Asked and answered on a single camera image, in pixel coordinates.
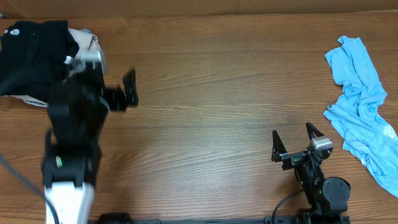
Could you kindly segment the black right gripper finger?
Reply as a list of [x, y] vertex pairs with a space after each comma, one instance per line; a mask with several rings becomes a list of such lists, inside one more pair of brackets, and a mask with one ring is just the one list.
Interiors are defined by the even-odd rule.
[[316, 127], [314, 127], [314, 125], [311, 122], [306, 122], [305, 125], [310, 140], [324, 136], [324, 134], [320, 132]]
[[272, 147], [273, 156], [282, 156], [287, 154], [287, 150], [276, 130], [273, 130], [272, 132], [272, 142], [273, 142], [273, 147]]

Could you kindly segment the black t-shirt with logo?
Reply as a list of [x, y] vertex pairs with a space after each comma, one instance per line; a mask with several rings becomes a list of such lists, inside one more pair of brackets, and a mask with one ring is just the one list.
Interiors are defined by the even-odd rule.
[[1, 95], [44, 102], [79, 51], [67, 21], [17, 21], [4, 31], [1, 47]]

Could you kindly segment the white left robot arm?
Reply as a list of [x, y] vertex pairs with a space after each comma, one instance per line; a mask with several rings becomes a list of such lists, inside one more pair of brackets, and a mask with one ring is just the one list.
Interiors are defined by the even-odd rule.
[[87, 223], [100, 168], [99, 139], [111, 111], [137, 106], [136, 71], [123, 85], [107, 88], [98, 62], [86, 62], [79, 72], [56, 84], [47, 114], [52, 128], [45, 138], [42, 161], [46, 223]]

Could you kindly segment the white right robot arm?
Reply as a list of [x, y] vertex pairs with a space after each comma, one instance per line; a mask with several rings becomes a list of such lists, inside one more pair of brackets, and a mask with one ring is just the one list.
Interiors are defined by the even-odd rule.
[[[265, 223], [291, 224], [350, 224], [349, 216], [343, 213], [348, 209], [351, 185], [340, 177], [324, 176], [321, 169], [323, 160], [329, 158], [333, 143], [310, 122], [306, 123], [309, 145], [306, 150], [289, 154], [276, 130], [272, 132], [271, 161], [282, 162], [282, 169], [293, 169], [302, 189], [277, 204]], [[276, 213], [286, 201], [304, 193], [308, 208], [297, 210], [295, 215], [277, 216]]]

